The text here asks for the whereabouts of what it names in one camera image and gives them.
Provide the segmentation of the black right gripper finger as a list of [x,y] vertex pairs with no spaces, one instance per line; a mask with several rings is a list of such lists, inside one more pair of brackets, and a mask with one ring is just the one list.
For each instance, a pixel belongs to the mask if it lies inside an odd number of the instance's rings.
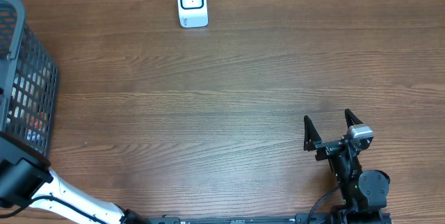
[[347,127],[362,124],[362,121],[350,109],[346,109],[344,113]]
[[304,151],[313,151],[317,145],[322,143],[322,139],[308,115],[304,117],[304,127],[305,137],[303,149]]

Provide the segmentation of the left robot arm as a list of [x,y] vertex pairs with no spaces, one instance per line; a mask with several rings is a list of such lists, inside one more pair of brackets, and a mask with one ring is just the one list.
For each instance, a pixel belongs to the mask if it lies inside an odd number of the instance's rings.
[[148,221],[136,212],[98,200],[61,179],[49,160],[32,147],[1,135],[1,207],[15,211],[43,209],[75,223],[137,223]]

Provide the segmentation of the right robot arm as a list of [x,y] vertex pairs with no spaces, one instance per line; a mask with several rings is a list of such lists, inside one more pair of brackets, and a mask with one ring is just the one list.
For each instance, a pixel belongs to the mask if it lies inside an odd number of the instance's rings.
[[345,119],[347,132],[339,140],[324,142],[306,115],[303,149],[315,151],[317,161],[329,162],[349,211],[380,211],[387,206],[390,178],[381,170],[363,170],[358,159],[359,154],[371,145],[373,130],[350,109],[345,110]]

